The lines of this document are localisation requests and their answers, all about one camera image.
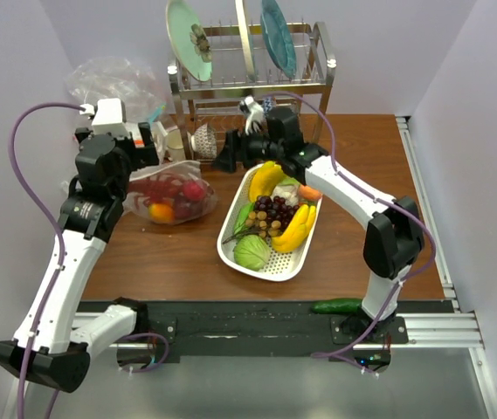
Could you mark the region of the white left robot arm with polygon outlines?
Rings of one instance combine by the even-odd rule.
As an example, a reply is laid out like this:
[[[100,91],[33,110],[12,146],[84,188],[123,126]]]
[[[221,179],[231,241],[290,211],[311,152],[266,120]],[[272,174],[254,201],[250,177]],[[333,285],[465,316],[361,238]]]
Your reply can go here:
[[[138,128],[141,146],[129,134],[76,131],[78,174],[60,208],[51,260],[24,321],[11,339],[0,340],[0,366],[23,381],[72,393],[113,342],[148,336],[148,308],[126,298],[72,328],[87,280],[123,214],[130,175],[159,162],[149,124]]]

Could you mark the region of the small red strawberry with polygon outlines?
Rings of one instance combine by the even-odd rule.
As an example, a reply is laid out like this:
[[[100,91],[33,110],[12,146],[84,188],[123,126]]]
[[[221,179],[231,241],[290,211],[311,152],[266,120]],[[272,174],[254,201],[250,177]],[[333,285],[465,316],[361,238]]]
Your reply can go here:
[[[183,184],[182,193],[191,202],[201,202],[206,197],[206,187],[201,181],[187,181]]]

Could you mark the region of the clear polka dot zip bag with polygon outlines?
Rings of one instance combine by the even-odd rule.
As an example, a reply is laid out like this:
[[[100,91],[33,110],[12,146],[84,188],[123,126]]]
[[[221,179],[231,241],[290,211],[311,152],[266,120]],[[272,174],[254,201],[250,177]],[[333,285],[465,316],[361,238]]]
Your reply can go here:
[[[214,188],[202,177],[198,161],[173,161],[130,176],[124,210],[152,223],[176,225],[211,213]]]

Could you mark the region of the orange red pepper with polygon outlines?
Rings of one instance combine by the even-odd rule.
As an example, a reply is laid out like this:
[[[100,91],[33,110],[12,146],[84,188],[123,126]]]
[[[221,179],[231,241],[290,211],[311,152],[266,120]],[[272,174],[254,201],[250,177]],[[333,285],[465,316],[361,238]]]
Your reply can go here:
[[[175,222],[175,212],[166,203],[151,203],[148,206],[148,214],[154,223],[173,224]]]

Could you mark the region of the red plastic lobster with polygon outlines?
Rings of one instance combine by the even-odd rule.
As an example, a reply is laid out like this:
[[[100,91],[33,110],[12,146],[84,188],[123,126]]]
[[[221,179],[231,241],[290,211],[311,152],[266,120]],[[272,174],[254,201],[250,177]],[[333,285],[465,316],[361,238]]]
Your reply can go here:
[[[148,208],[151,203],[166,203],[172,206],[182,193],[183,184],[189,180],[186,175],[173,173],[149,175],[130,183],[128,197],[137,209]]]

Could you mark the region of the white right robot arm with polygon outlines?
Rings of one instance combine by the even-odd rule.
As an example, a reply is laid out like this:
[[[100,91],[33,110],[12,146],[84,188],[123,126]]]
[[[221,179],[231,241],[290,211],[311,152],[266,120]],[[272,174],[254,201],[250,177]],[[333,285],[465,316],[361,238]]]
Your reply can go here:
[[[234,262],[259,271],[271,251],[296,251],[312,233],[323,196],[346,210],[365,230],[363,258],[370,269],[364,299],[357,308],[360,337],[376,343],[389,331],[405,276],[424,248],[418,206],[370,187],[316,143],[307,142],[297,115],[288,107],[269,112],[253,98],[239,106],[242,130],[230,130],[213,161],[233,172],[237,161],[252,169],[252,179],[236,196],[225,229],[235,243]]]

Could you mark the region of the dark red apple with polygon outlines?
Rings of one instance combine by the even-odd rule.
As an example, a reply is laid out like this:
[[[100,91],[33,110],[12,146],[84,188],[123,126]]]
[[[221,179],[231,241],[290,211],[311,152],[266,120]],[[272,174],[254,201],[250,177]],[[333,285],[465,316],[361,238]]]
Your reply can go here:
[[[192,217],[192,202],[183,199],[176,199],[174,202],[174,217],[177,221],[188,220]]]

